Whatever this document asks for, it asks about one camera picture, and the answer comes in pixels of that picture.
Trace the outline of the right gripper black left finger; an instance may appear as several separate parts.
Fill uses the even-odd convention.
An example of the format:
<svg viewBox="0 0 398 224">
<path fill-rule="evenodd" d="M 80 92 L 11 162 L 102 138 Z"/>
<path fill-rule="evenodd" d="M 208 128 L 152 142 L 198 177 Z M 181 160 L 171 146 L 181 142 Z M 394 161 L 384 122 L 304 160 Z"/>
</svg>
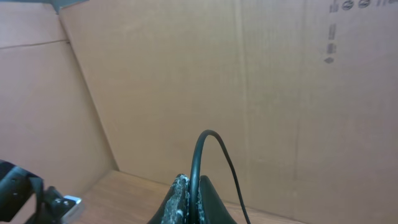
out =
<svg viewBox="0 0 398 224">
<path fill-rule="evenodd" d="M 188 223 L 189 181 L 185 174 L 176 176 L 159 209 L 148 224 Z"/>
</svg>

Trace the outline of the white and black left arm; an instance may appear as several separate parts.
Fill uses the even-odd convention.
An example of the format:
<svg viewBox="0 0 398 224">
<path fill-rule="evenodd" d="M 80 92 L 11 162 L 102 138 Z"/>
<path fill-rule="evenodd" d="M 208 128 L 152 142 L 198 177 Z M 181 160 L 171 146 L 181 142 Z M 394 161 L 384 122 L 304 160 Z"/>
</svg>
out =
<svg viewBox="0 0 398 224">
<path fill-rule="evenodd" d="M 10 222 L 30 199 L 36 197 L 35 212 L 26 224 L 37 223 L 44 197 L 44 181 L 37 175 L 1 160 L 1 221 Z"/>
</svg>

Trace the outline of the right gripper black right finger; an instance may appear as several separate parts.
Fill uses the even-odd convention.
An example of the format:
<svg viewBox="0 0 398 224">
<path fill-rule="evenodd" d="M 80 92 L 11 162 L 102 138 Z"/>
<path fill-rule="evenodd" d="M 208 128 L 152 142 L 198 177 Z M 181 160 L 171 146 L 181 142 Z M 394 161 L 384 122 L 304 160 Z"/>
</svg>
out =
<svg viewBox="0 0 398 224">
<path fill-rule="evenodd" d="M 199 181 L 198 220 L 200 224 L 236 224 L 205 175 Z"/>
</svg>

